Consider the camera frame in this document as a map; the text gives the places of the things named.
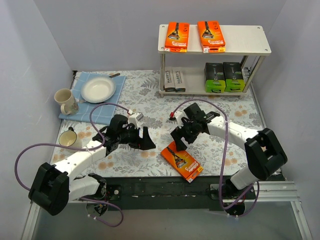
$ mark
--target white cable clip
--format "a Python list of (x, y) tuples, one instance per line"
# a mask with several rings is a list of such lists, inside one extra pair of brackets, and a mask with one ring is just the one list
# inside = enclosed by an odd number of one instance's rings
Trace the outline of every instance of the white cable clip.
[(85, 151), (88, 152), (88, 153), (90, 153), (90, 155), (91, 155), (91, 163), (92, 163), (92, 162), (94, 161), (94, 155), (93, 155), (92, 152), (89, 150), (88, 145), (85, 146)]

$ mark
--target mug handle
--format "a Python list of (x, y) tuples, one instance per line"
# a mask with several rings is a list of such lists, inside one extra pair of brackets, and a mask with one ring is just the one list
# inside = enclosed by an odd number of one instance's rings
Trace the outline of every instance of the mug handle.
[(66, 112), (65, 106), (66, 106), (65, 104), (62, 104), (60, 107), (60, 110), (61, 110), (62, 114), (69, 115), (71, 113), (71, 111)]

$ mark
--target floral tablecloth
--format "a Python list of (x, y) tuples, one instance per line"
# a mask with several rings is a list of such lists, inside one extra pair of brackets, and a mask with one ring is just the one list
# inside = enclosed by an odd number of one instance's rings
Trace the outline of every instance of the floral tablecloth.
[[(119, 145), (118, 149), (106, 158), (97, 161), (87, 168), (81, 175), (97, 173), (102, 177), (147, 177), (147, 176), (179, 176), (160, 155), (160, 152), (170, 144), (173, 139), (170, 132), (177, 126), (169, 121), (169, 114), (176, 106), (188, 99), (201, 98), (212, 101), (222, 108), (228, 115), (229, 120), (241, 126), (254, 129), (262, 129), (261, 117), (251, 93), (243, 99), (237, 97), (220, 96), (185, 96), (174, 95), (161, 98), (158, 93), (160, 72), (157, 70), (140, 71), (107, 71), (97, 72), (99, 74), (111, 75), (120, 73), (126, 75), (118, 104), (142, 112), (144, 118), (141, 120), (143, 126), (149, 128), (149, 134), (156, 148), (148, 151), (131, 149), (127, 145)], [(207, 113), (218, 112), (207, 103), (198, 102), (198, 105)], [(115, 114), (126, 114), (124, 110), (116, 108)], [(96, 134), (90, 123), (72, 120), (63, 120), (60, 133), (73, 127), (78, 137), (85, 146)], [(202, 176), (214, 176), (220, 174), (221, 161), (224, 147), (224, 139), (217, 136), (200, 134), (197, 140), (188, 146), (187, 151), (203, 166)], [(56, 163), (71, 155), (63, 148), (55, 148), (51, 163)], [(232, 175), (247, 165), (246, 154), (238, 146), (230, 143), (228, 145), (225, 161), (225, 175)]]

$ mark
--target ceramic mug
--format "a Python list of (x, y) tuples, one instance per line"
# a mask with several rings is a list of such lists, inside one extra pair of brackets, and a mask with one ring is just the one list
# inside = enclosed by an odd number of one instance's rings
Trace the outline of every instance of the ceramic mug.
[[(82, 142), (80, 138), (75, 133), (73, 127), (69, 127), (68, 131), (63, 132), (59, 137), (59, 144), (62, 146), (81, 148)], [(77, 152), (76, 150), (66, 149), (70, 153)]]
[(54, 100), (60, 105), (62, 114), (75, 115), (79, 111), (78, 103), (70, 89), (63, 88), (57, 91)]

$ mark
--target orange razor package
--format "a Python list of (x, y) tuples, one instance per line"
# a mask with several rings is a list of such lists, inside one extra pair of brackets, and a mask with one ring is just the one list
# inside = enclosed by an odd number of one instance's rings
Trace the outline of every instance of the orange razor package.
[(189, 23), (170, 22), (166, 33), (164, 50), (185, 53), (188, 47)]
[(218, 21), (199, 21), (198, 32), (203, 53), (224, 53), (226, 42)]
[(174, 141), (162, 150), (161, 155), (189, 183), (191, 183), (204, 169), (189, 153), (186, 151), (177, 151), (176, 143)]

